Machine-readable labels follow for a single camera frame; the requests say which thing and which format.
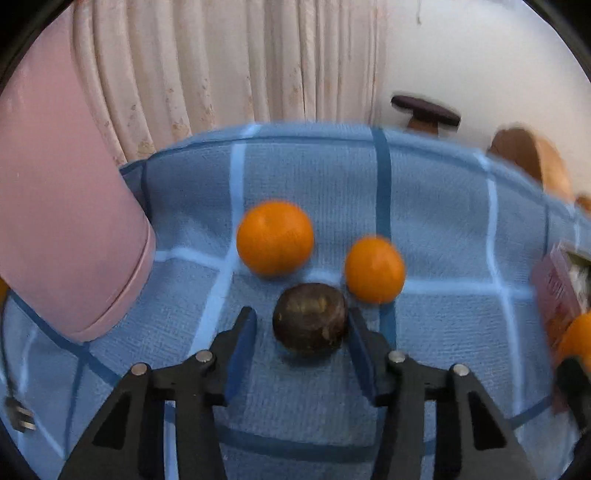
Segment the blue plaid tablecloth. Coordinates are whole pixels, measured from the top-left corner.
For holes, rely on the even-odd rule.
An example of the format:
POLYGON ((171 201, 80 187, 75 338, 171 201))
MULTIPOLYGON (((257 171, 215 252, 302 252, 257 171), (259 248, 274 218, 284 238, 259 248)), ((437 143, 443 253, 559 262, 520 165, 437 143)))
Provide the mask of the blue plaid tablecloth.
POLYGON ((346 253, 390 238, 407 280, 370 328, 430 366, 466 364, 509 419, 540 479, 566 469, 576 430, 551 410, 553 373, 534 265, 560 241, 590 246, 590 223, 518 170, 401 131, 326 124, 250 125, 201 134, 119 171, 156 235, 149 279, 124 319, 84 344, 11 295, 7 358, 32 432, 8 431, 41 479, 67 455, 128 368, 174 365, 256 310, 256 350, 228 407, 215 412, 231 479, 367 479, 383 414, 363 396, 349 353, 295 359, 271 314, 290 279, 253 276, 235 252, 240 216, 267 199, 311 217, 315 250, 294 282, 342 285, 346 253))

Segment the pink floral curtain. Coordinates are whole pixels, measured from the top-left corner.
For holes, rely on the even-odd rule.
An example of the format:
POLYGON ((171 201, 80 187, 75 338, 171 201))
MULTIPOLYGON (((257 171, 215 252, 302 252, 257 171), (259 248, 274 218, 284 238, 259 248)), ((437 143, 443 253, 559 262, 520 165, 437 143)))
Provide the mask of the pink floral curtain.
POLYGON ((370 123, 384 1, 77 1, 73 57, 113 160, 250 122, 370 123))

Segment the dark round stool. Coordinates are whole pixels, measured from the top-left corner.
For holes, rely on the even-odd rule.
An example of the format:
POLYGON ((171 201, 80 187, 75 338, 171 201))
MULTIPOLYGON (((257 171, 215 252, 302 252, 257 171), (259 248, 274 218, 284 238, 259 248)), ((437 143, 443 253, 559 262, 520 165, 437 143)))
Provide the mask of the dark round stool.
POLYGON ((461 123, 457 111, 421 97, 394 95, 391 105, 411 114, 407 123, 407 129, 411 131, 438 136, 441 128, 457 131, 461 123))

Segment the orange tangerine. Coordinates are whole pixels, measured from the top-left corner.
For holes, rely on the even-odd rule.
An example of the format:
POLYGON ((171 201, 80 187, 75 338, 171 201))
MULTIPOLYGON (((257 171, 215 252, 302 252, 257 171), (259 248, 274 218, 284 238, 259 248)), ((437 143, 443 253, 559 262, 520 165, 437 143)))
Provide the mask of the orange tangerine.
POLYGON ((585 370, 591 372, 591 313, 575 318, 558 345, 557 363, 569 357, 578 357, 585 370))
POLYGON ((283 277, 311 258, 315 233, 301 207, 283 200, 259 203, 243 216, 236 250, 243 264, 262 277, 283 277))
POLYGON ((402 292, 406 265, 394 245, 382 236, 365 236, 349 249, 345 261, 349 292, 367 304, 387 304, 402 292))

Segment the dark brown round fruit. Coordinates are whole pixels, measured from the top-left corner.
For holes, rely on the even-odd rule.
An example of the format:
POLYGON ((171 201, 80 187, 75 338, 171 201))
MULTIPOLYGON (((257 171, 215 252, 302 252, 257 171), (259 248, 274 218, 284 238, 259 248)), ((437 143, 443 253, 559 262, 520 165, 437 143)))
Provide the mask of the dark brown round fruit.
POLYGON ((273 309, 274 337, 288 351, 319 356, 338 349, 348 330, 348 304, 325 283, 287 288, 273 309))

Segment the pink metal tray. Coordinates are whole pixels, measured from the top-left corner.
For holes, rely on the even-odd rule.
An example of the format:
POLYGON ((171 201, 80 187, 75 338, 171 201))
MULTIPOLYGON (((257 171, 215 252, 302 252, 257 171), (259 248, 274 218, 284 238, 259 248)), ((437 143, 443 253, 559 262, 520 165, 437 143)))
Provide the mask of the pink metal tray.
POLYGON ((563 336, 577 317, 590 310, 590 254, 566 241, 556 243, 535 264, 530 281, 556 377, 563 336))

